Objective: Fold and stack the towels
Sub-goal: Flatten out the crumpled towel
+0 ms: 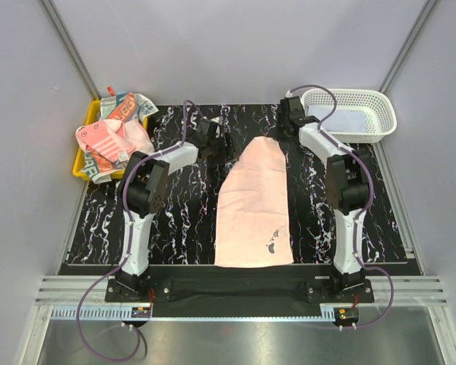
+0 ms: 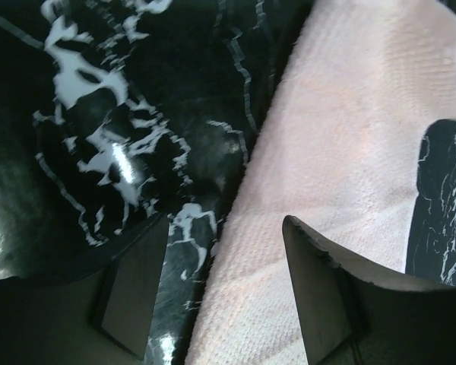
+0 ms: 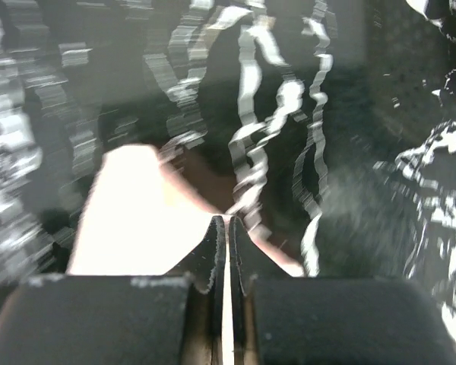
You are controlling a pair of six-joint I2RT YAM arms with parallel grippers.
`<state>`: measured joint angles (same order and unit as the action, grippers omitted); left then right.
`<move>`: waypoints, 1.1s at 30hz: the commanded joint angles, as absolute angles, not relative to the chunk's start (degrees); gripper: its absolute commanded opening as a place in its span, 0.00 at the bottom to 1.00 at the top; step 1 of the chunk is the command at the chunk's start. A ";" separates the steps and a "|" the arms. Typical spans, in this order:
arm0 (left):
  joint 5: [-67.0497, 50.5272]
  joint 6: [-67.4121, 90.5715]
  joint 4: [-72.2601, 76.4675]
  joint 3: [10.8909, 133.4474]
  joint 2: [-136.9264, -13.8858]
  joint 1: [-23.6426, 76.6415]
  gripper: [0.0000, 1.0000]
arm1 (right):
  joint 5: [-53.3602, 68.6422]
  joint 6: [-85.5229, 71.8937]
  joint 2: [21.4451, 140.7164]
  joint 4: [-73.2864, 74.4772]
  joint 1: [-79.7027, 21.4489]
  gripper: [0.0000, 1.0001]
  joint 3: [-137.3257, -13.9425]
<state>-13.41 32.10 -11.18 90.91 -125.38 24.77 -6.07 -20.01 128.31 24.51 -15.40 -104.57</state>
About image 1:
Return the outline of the pink bunny towel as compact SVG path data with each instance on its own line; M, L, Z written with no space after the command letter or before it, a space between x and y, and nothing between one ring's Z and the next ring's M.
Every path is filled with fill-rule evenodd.
M136 119L101 119L75 132L84 152L97 152L111 163L125 162L136 151L154 152L147 130Z

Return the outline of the orange grey printed towel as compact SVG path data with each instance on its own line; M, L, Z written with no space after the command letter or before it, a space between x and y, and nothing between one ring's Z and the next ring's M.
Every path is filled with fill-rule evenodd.
M117 119L126 122L136 119L142 122L145 117L150 117L147 133L151 139L151 133L148 129L154 125L152 119L157 112L158 108L154 103L142 94L132 92L116 94L100 100L100 115L97 121L101 119ZM97 158L102 158L97 152L95 154L97 154ZM116 162L114 164L121 164L120 168L126 168L130 157L125 162Z

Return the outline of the light blue towel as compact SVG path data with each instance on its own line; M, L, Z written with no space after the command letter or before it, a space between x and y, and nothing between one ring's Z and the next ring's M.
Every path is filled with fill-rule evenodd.
M329 112L330 107L308 106L306 114L322 120ZM325 122L323 127L329 132L365 133L366 115L362 111L337 109Z

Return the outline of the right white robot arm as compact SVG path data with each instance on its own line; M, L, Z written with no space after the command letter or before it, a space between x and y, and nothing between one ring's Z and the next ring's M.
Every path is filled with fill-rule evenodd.
M318 118L307 116L299 97L280 100L277 134L308 148L325 167L325 198L334 211L336 244L328 291L347 301L364 289L363 223L374 187L367 154L355 151L326 132Z

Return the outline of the plain pink towel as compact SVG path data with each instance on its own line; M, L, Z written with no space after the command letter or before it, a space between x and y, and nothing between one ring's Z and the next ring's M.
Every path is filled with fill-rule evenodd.
M277 141L258 136L220 188L214 264L263 268L291 263L286 158Z

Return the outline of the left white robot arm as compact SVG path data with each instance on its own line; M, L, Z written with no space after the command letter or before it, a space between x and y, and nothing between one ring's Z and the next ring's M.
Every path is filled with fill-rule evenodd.
M169 177L200 160L212 165L233 158L234 149L221 118L203 118L185 140L152 154L135 152L123 174L118 194L124 217L122 256L115 284L133 301L152 290L149 283L149 242L152 222L168 195Z

